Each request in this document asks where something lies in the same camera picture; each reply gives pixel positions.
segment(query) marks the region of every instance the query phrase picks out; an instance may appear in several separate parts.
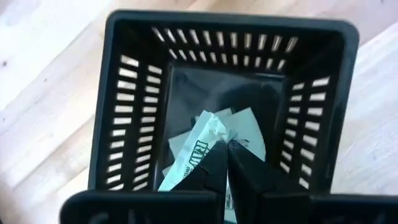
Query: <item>wooden floor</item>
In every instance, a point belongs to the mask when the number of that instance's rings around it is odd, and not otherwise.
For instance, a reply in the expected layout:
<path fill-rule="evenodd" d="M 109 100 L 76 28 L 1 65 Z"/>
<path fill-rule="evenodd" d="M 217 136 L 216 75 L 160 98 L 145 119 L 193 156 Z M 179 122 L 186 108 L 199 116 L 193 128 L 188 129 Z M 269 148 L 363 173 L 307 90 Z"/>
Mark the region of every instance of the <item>wooden floor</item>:
<path fill-rule="evenodd" d="M 57 223 L 86 188 L 104 22 L 117 8 L 351 21 L 361 48 L 332 191 L 398 194 L 397 0 L 1 0 L 4 223 Z"/>

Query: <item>basket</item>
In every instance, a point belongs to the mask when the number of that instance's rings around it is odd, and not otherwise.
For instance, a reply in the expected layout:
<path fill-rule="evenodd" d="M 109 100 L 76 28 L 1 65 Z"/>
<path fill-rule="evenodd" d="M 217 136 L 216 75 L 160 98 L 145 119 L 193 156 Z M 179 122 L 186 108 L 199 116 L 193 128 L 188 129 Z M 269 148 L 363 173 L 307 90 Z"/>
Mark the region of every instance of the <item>basket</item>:
<path fill-rule="evenodd" d="M 108 18 L 89 189 L 156 190 L 168 139 L 250 107 L 266 163 L 329 192 L 359 37 L 343 21 L 118 11 Z"/>

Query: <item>basket slot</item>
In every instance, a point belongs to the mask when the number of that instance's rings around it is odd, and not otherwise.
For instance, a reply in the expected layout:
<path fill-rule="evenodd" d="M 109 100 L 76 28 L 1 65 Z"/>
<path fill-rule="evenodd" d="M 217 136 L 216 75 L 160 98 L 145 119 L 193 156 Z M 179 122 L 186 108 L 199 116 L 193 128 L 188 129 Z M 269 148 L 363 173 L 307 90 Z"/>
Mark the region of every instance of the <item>basket slot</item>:
<path fill-rule="evenodd" d="M 136 84 L 131 82 L 127 77 L 119 77 L 118 88 L 125 90 L 136 90 Z"/>
<path fill-rule="evenodd" d="M 122 168 L 122 164 L 121 163 L 118 163 L 118 164 L 115 164 L 115 165 L 111 165 L 111 166 L 108 167 L 107 174 L 110 174 L 109 176 L 114 176 L 115 175 L 114 172 L 120 171 L 121 168 Z"/>
<path fill-rule="evenodd" d="M 304 128 L 312 130 L 312 131 L 319 131 L 320 123 L 307 121 L 305 122 Z"/>
<path fill-rule="evenodd" d="M 123 158 L 123 152 L 112 152 L 108 156 L 108 161 L 118 160 Z"/>
<path fill-rule="evenodd" d="M 287 174 L 290 172 L 290 167 L 286 163 L 280 161 L 279 165 Z"/>
<path fill-rule="evenodd" d="M 138 73 L 135 70 L 130 70 L 123 66 L 119 67 L 119 75 L 122 77 L 126 77 L 127 81 L 135 80 L 138 77 Z"/>
<path fill-rule="evenodd" d="M 137 149 L 137 153 L 147 152 L 147 151 L 150 151 L 151 149 L 152 149 L 152 145 L 140 146 Z"/>
<path fill-rule="evenodd" d="M 123 187 L 124 187 L 124 184 L 119 184 L 114 187 L 111 187 L 109 190 L 122 190 Z"/>
<path fill-rule="evenodd" d="M 302 148 L 302 149 L 300 150 L 300 155 L 301 155 L 302 157 L 308 159 L 309 161 L 313 161 L 314 158 L 315 158 L 315 154 L 314 154 L 313 152 L 308 151 L 308 150 L 306 150 L 306 149 L 304 149 L 304 148 Z"/>
<path fill-rule="evenodd" d="M 141 184 L 135 185 L 135 186 L 132 188 L 132 190 L 133 190 L 133 191 L 141 190 L 141 189 L 143 189 L 144 187 L 147 187 L 147 186 L 148 186 L 148 182 L 143 182 L 143 183 L 141 183 Z"/>
<path fill-rule="evenodd" d="M 132 68 L 132 67 L 138 68 L 138 66 L 139 66 L 139 61 L 138 60 L 136 60 L 134 58 L 131 58 L 131 57 L 128 57 L 128 56 L 123 55 L 123 54 L 120 56 L 120 62 L 122 63 L 121 66 L 129 65 L 129 68 Z"/>
<path fill-rule="evenodd" d="M 121 181 L 121 174 L 116 174 L 116 175 L 114 175 L 114 176 L 111 176 L 111 177 L 108 177 L 107 179 L 106 179 L 106 184 L 112 184 L 112 183 L 117 183 L 118 182 L 118 184 L 120 184 L 120 181 Z"/>
<path fill-rule="evenodd" d="M 308 183 L 308 181 L 306 181 L 303 177 L 300 177 L 300 179 L 298 180 L 298 183 L 305 187 L 306 189 L 310 188 L 310 184 Z"/>
<path fill-rule="evenodd" d="M 126 135 L 125 129 L 115 129 L 115 130 L 112 130 L 112 132 L 111 132 L 111 136 L 113 137 L 112 139 L 114 139 L 114 138 L 117 139 L 118 137 L 123 137 L 125 135 Z"/>
<path fill-rule="evenodd" d="M 134 95 L 128 93 L 118 93 L 116 94 L 116 100 L 118 101 L 134 101 Z"/>
<path fill-rule="evenodd" d="M 309 167 L 309 166 L 307 166 L 305 163 L 303 163 L 302 165 L 301 165 L 301 171 L 305 174 L 305 175 L 307 175 L 307 176 L 311 176 L 311 174 L 312 174 L 312 169 Z"/>
<path fill-rule="evenodd" d="M 285 53 L 291 53 L 294 47 L 296 46 L 298 40 L 299 40 L 298 37 L 291 37 L 289 39 L 289 43 L 286 46 Z"/>
<path fill-rule="evenodd" d="M 116 105 L 114 107 L 115 113 L 132 113 L 133 107 L 129 105 Z"/>
<path fill-rule="evenodd" d="M 140 165 L 140 166 L 136 166 L 136 168 L 134 169 L 134 173 L 140 174 L 140 173 L 142 173 L 143 171 L 146 171 L 146 172 L 147 172 L 147 171 L 149 170 L 149 166 L 150 166 L 149 163 L 146 163 L 146 164 Z"/>
<path fill-rule="evenodd" d="M 116 149 L 120 147 L 124 147 L 124 141 L 114 141 L 111 142 L 111 144 L 109 145 L 109 148 L 111 149 Z"/>
<path fill-rule="evenodd" d="M 290 153 L 288 153 L 287 151 L 282 150 L 282 157 L 289 162 L 292 161 L 292 155 Z"/>

